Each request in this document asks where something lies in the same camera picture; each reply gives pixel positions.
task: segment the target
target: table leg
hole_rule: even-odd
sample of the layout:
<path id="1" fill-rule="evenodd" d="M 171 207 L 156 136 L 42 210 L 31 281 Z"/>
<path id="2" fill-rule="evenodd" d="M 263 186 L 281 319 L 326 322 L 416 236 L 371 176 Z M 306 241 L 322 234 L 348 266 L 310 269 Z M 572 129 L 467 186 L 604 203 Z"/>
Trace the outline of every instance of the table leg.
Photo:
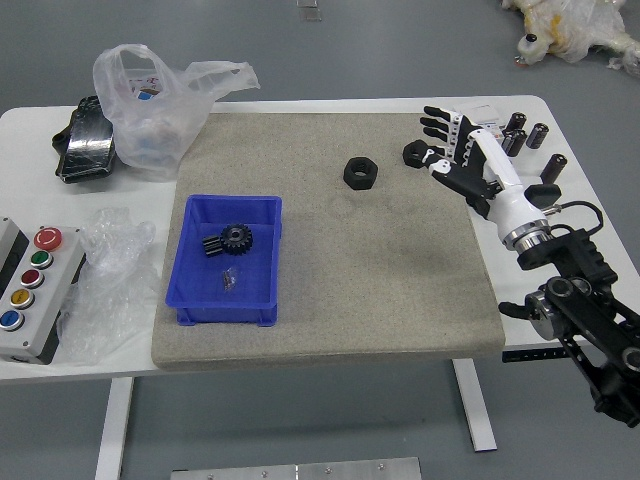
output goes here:
<path id="1" fill-rule="evenodd" d="M 496 440 L 491 429 L 487 407 L 482 397 L 476 367 L 470 358 L 453 360 L 453 368 L 462 396 L 464 413 L 467 416 L 471 442 L 476 452 L 497 450 Z"/>
<path id="2" fill-rule="evenodd" d="M 133 377 L 114 378 L 107 403 L 102 442 L 96 467 L 96 480 L 118 480 L 129 420 Z"/>

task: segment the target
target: blue button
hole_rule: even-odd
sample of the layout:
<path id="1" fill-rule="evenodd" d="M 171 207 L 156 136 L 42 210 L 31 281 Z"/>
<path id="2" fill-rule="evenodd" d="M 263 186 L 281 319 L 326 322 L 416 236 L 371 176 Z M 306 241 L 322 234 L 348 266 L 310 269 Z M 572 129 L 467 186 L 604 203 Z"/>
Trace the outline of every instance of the blue button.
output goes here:
<path id="1" fill-rule="evenodd" d="M 7 331 L 17 330 L 22 326 L 24 315 L 15 310 L 8 310 L 0 316 L 0 328 Z"/>

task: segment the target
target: gray concrete floor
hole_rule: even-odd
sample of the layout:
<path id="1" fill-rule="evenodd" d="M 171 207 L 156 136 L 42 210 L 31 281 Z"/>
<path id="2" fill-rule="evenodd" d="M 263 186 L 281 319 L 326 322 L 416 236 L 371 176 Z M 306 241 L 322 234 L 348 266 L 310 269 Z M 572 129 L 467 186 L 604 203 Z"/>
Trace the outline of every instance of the gray concrete floor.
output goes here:
<path id="1" fill-rule="evenodd" d="M 248 61 L 262 89 L 233 101 L 537 95 L 637 267 L 640 80 L 605 68 L 602 52 L 516 68 L 522 18 L 498 3 L 319 0 L 322 22 L 307 23 L 294 0 L 0 0 L 0 113 L 77 104 L 95 58 L 121 43 L 176 68 Z M 623 15 L 640 37 L 640 4 Z M 395 456 L 418 456 L 425 480 L 638 477 L 638 432 L 592 412 L 569 361 L 477 367 L 499 447 L 485 454 L 448 362 L 139 379 L 123 478 Z M 107 395 L 105 381 L 0 388 L 0 477 L 93 478 Z"/>

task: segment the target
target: black cable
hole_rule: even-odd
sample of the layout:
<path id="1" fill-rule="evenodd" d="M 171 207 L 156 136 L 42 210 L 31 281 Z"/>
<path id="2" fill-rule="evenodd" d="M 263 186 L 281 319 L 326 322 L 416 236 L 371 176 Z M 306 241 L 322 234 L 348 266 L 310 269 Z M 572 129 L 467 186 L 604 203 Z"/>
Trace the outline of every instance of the black cable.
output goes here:
<path id="1" fill-rule="evenodd" d="M 604 215 L 602 214 L 602 210 L 596 207 L 593 203 L 585 202 L 583 200 L 575 200 L 573 202 L 563 203 L 562 205 L 560 205 L 560 208 L 565 209 L 575 206 L 588 207 L 593 210 L 593 212 L 596 214 L 596 217 L 598 217 L 598 225 L 591 230 L 588 230 L 587 235 L 592 236 L 602 230 L 602 227 L 604 227 Z"/>
<path id="2" fill-rule="evenodd" d="M 573 227 L 569 226 L 569 225 L 565 225 L 564 223 L 558 223 L 556 225 L 553 225 L 551 228 L 549 228 L 550 232 L 553 232 L 555 229 L 557 228 L 564 228 L 565 230 L 568 230 L 570 233 L 575 232 L 575 230 L 573 229 Z"/>

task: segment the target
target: blue plastic bin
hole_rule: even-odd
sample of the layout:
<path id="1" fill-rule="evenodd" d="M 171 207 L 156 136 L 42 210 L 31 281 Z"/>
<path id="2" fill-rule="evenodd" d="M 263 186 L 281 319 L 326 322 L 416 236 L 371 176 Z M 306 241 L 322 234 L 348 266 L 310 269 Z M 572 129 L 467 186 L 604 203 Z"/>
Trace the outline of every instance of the blue plastic bin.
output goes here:
<path id="1" fill-rule="evenodd" d="M 244 255 L 207 257 L 202 239 L 243 223 L 253 234 Z M 278 251 L 282 199 L 192 195 L 187 199 L 176 260 L 165 302 L 180 325 L 211 322 L 271 326 L 278 313 Z M 235 286 L 225 291 L 223 272 L 234 268 Z"/>

